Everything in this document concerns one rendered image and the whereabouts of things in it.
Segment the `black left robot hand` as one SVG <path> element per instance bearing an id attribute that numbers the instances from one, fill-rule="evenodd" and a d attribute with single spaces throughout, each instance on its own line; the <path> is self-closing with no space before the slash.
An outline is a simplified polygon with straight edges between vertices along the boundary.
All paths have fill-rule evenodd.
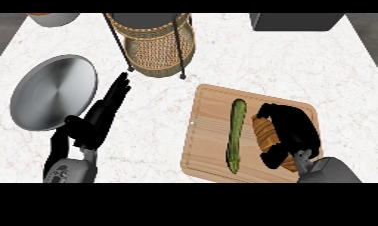
<path id="1" fill-rule="evenodd" d="M 130 91 L 130 80 L 123 72 L 115 79 L 105 97 L 93 104 L 84 118 L 70 115 L 65 118 L 68 136 L 74 146 L 96 150 L 107 139 L 117 111 Z"/>

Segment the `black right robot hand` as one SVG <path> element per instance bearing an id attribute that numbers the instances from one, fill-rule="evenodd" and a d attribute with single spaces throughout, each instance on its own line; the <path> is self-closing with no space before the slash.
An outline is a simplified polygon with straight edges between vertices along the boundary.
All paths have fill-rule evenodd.
<path id="1" fill-rule="evenodd" d="M 276 169 L 288 155 L 310 150 L 310 158 L 319 155 L 321 139 L 313 123 L 301 109 L 287 105 L 265 103 L 257 118 L 272 119 L 279 143 L 275 144 L 260 157 L 270 169 Z"/>

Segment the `brown croissant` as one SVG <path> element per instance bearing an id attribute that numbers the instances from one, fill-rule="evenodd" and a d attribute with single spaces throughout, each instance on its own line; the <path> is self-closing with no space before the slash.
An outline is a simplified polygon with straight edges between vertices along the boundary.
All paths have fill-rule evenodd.
<path id="1" fill-rule="evenodd" d="M 260 150 L 266 153 L 270 147 L 281 143 L 272 121 L 253 116 L 253 129 Z M 287 156 L 281 166 L 291 172 L 297 171 L 293 155 Z"/>

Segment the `wooden cutting board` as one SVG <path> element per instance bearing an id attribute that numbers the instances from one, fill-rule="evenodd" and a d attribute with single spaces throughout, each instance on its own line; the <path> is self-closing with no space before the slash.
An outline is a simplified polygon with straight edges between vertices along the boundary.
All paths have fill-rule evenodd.
<path id="1" fill-rule="evenodd" d="M 247 114 L 241 133 L 241 163 L 234 174 L 226 164 L 226 147 L 231 128 L 231 107 L 237 98 L 247 102 Z M 285 168 L 269 169 L 260 158 L 260 147 L 253 130 L 251 117 L 265 103 L 300 108 L 319 127 L 318 113 L 307 103 L 201 84 L 195 91 L 186 141 L 182 153 L 182 171 L 214 182 L 296 183 L 299 174 Z"/>

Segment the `wicker tiered basket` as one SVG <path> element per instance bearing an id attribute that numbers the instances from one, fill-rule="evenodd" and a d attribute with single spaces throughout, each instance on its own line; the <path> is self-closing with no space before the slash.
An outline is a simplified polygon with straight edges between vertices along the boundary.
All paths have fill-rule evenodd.
<path id="1" fill-rule="evenodd" d="M 180 74 L 195 54 L 195 32 L 189 13 L 105 13 L 121 45 L 129 70 L 163 78 Z"/>

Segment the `round silver plate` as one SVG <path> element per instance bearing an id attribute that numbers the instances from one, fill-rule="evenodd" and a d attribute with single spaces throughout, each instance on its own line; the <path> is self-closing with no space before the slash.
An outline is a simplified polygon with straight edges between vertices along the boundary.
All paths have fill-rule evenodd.
<path id="1" fill-rule="evenodd" d="M 98 72 L 79 55 L 42 62 L 24 76 L 11 98 L 11 116 L 28 131 L 59 128 L 68 115 L 79 116 L 93 100 Z"/>

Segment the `green cucumber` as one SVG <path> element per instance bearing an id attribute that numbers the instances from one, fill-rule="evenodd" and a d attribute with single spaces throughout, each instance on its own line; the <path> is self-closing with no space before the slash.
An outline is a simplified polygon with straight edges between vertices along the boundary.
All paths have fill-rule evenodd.
<path id="1" fill-rule="evenodd" d="M 244 126 L 244 119 L 247 114 L 247 103 L 242 99 L 237 99 L 232 103 L 231 108 L 231 131 L 229 131 L 229 142 L 226 149 L 226 162 L 229 170 L 234 174 L 239 170 L 239 138 Z"/>

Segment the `grey bowl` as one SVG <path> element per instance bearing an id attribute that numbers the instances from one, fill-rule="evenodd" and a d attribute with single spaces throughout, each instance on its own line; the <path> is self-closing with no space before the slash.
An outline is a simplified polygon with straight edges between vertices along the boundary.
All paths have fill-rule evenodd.
<path id="1" fill-rule="evenodd" d="M 77 17 L 79 13 L 48 13 L 48 14 L 33 14 L 28 16 L 36 21 L 36 23 L 43 27 L 61 27 L 70 24 Z"/>

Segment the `dark grey appliance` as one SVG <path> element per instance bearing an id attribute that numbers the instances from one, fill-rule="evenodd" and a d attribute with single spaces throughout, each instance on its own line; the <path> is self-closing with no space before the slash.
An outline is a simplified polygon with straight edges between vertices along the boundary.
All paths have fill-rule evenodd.
<path id="1" fill-rule="evenodd" d="M 343 13 L 251 13 L 254 31 L 330 31 Z"/>

